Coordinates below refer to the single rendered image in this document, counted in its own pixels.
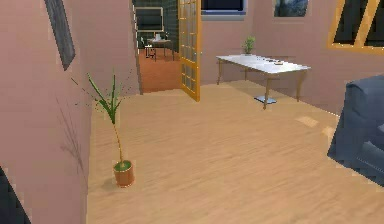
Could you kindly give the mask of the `distant dining table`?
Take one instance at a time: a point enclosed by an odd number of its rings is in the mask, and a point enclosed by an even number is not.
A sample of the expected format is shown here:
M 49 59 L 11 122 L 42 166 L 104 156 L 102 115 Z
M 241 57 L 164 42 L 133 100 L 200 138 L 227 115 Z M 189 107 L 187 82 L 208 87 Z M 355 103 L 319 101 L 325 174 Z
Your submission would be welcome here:
M 171 51 L 172 60 L 175 60 L 174 56 L 174 44 L 171 40 L 168 39 L 160 39 L 160 38 L 152 38 L 147 40 L 148 46 L 153 52 L 154 60 L 157 60 L 157 49 L 161 48 L 163 50 L 163 56 L 166 56 L 166 50 L 169 49 Z

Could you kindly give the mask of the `yellow glazed room door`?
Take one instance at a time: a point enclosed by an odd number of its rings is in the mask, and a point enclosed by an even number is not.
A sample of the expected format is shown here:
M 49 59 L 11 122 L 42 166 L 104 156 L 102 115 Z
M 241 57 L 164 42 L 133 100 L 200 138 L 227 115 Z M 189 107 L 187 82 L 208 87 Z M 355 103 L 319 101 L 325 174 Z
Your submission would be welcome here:
M 201 0 L 178 0 L 181 88 L 200 101 Z

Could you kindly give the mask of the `dark chair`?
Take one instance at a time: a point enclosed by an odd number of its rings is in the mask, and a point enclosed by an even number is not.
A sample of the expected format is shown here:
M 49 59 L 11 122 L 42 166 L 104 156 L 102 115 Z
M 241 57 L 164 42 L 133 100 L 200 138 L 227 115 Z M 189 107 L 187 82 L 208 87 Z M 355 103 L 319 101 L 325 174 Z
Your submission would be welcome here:
M 152 45 L 146 45 L 145 46 L 145 57 L 146 58 L 152 58 L 154 60 L 157 60 L 156 57 L 156 48 Z

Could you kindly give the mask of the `grey flat floor pad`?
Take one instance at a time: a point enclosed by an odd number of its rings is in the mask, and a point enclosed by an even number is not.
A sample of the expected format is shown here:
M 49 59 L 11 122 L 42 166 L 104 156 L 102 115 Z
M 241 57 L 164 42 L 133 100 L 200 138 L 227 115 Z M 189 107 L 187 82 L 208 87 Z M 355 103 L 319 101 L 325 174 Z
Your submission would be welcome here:
M 254 97 L 255 100 L 261 102 L 261 103 L 264 103 L 266 102 L 267 104 L 273 104 L 273 103 L 276 103 L 277 100 L 273 99 L 273 98 L 268 98 L 267 100 L 265 99 L 265 96 L 257 96 L 257 97 Z

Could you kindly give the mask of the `white table with wooden legs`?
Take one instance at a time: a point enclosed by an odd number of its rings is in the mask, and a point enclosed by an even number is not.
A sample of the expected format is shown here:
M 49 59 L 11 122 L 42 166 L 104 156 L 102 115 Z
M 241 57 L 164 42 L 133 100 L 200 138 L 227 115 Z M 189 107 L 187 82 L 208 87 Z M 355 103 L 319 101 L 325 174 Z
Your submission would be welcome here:
M 309 66 L 300 65 L 296 63 L 283 61 L 283 65 L 274 65 L 276 61 L 282 61 L 274 58 L 267 58 L 263 56 L 257 56 L 253 54 L 240 54 L 240 55 L 227 55 L 217 56 L 218 60 L 218 78 L 217 84 L 220 84 L 222 78 L 222 65 L 223 64 L 234 64 L 244 68 L 244 77 L 247 78 L 250 71 L 261 72 L 266 77 L 266 90 L 265 99 L 271 98 L 269 96 L 271 81 L 278 80 L 281 74 L 299 72 L 297 87 L 296 87 L 296 100 L 300 101 L 301 87 L 304 77 L 307 71 L 310 69 Z M 263 109 L 267 108 L 267 103 L 263 103 Z

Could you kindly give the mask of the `small green potted plant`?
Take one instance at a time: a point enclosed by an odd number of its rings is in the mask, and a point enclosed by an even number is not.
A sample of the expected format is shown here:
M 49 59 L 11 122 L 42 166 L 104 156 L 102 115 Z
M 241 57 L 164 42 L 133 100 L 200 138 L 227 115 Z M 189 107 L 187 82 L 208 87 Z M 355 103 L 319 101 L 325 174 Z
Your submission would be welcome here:
M 253 36 L 248 36 L 243 44 L 243 51 L 245 54 L 250 54 L 254 47 L 255 38 Z

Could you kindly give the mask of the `tall plant in orange pot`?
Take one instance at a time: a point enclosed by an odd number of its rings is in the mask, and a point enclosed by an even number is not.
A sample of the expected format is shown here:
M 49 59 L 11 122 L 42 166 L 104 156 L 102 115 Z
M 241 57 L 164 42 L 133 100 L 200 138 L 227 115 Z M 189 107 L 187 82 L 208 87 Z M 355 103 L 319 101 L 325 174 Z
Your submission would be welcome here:
M 83 89 L 83 91 L 96 102 L 96 106 L 100 106 L 103 111 L 108 115 L 116 136 L 119 150 L 119 160 L 113 165 L 113 172 L 115 176 L 116 185 L 120 188 L 129 187 L 134 182 L 133 163 L 130 160 L 125 160 L 123 157 L 123 149 L 121 146 L 121 139 L 117 130 L 116 118 L 117 110 L 121 104 L 121 100 L 119 100 L 118 97 L 122 87 L 116 88 L 116 75 L 115 73 L 112 73 L 111 91 L 107 95 L 103 95 L 89 73 L 87 73 L 87 77 L 90 85 L 96 93 L 96 96 L 93 96 L 85 89 Z

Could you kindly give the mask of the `grey framed television set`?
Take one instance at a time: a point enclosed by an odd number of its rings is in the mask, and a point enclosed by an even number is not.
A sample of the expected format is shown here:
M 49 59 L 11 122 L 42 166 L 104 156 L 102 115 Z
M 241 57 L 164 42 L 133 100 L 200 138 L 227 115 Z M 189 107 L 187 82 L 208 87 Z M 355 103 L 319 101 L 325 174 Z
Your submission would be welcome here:
M 201 0 L 204 21 L 242 21 L 247 8 L 247 0 Z

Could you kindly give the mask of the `blue sofa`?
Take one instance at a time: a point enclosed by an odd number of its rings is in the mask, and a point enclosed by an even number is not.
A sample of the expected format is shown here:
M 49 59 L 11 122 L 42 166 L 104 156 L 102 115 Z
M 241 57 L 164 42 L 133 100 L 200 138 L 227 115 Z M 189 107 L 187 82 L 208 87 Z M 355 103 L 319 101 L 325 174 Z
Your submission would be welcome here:
M 384 75 L 346 84 L 327 156 L 384 187 Z

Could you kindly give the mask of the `yellow framed window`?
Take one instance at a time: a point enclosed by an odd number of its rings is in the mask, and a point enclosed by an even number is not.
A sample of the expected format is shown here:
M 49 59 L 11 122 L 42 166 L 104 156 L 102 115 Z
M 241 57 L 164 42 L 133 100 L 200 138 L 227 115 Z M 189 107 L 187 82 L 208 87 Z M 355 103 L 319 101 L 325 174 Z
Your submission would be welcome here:
M 336 0 L 327 47 L 384 56 L 384 0 Z

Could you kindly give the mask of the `dark window with pale frame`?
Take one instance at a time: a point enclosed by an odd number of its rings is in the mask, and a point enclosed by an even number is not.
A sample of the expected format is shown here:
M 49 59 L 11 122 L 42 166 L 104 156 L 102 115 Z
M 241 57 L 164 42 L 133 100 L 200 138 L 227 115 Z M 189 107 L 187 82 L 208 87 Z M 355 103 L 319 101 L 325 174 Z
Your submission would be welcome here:
M 137 7 L 135 16 L 138 32 L 162 32 L 164 30 L 162 7 Z

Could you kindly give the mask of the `blue framed wall picture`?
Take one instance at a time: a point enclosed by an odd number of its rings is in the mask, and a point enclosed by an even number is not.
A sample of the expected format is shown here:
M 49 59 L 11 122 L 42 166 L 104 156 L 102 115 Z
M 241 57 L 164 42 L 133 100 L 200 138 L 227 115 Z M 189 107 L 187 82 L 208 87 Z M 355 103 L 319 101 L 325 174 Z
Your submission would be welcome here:
M 275 17 L 304 17 L 308 0 L 275 0 Z

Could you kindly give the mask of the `dark framed wall picture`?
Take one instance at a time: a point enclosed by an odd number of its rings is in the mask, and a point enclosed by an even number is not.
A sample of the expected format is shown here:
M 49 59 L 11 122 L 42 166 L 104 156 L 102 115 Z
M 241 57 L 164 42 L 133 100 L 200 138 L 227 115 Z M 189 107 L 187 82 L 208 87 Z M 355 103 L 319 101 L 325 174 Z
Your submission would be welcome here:
M 63 70 L 66 71 L 75 58 L 75 48 L 69 28 L 63 0 L 44 0 Z

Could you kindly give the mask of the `black object at wall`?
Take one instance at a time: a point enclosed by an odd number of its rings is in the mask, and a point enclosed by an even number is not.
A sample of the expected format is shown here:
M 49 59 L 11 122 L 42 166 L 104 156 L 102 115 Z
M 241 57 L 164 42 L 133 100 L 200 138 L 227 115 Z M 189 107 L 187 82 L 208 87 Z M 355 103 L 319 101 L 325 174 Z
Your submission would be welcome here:
M 0 224 L 32 224 L 1 166 Z

